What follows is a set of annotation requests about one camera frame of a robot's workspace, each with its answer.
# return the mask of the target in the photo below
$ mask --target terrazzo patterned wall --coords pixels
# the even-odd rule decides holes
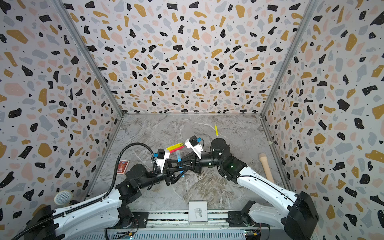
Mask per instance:
[[[320,239],[384,239],[383,3],[319,2],[266,115]]]
[[[83,200],[118,116],[48,1],[0,0],[0,239]]]
[[[65,0],[124,112],[256,113],[308,0]]]

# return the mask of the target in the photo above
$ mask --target white box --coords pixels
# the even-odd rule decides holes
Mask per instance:
[[[207,222],[207,202],[189,202],[188,221]]]

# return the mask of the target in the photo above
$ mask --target beige microphone-shaped object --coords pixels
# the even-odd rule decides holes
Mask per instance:
[[[265,153],[260,153],[259,154],[259,159],[260,159],[260,162],[263,165],[266,178],[269,181],[275,183],[274,180],[273,180],[273,177],[272,177],[271,169],[269,168],[268,158],[266,157],[266,154]]]

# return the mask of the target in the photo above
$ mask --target robotic arm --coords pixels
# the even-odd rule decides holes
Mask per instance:
[[[284,229],[294,240],[311,238],[319,217],[308,194],[296,194],[260,176],[232,156],[230,146],[222,138],[211,142],[210,152],[203,151],[201,139],[196,136],[187,139],[185,145],[193,152],[182,157],[180,162],[168,159],[169,151],[167,153],[159,149],[157,169],[148,172],[142,164],[132,166],[126,173],[126,179],[108,194],[54,211],[51,211],[50,206],[42,208],[28,222],[24,230],[25,240],[73,239],[101,228],[128,226],[134,221],[128,204],[141,196],[140,189],[148,187],[150,190],[161,181],[169,186],[176,183],[188,170],[201,174],[203,167],[216,166],[222,177],[252,190],[274,206],[262,206],[275,213],[263,215],[259,211],[261,206],[249,201],[242,210],[245,224],[253,226],[263,222]]]

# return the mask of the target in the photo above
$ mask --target yellow marker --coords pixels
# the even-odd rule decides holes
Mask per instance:
[[[172,150],[174,150],[176,148],[179,148],[179,147],[181,147],[183,145],[184,145],[184,143],[181,142],[181,143],[175,144],[173,146],[167,147],[167,150],[172,151]]]

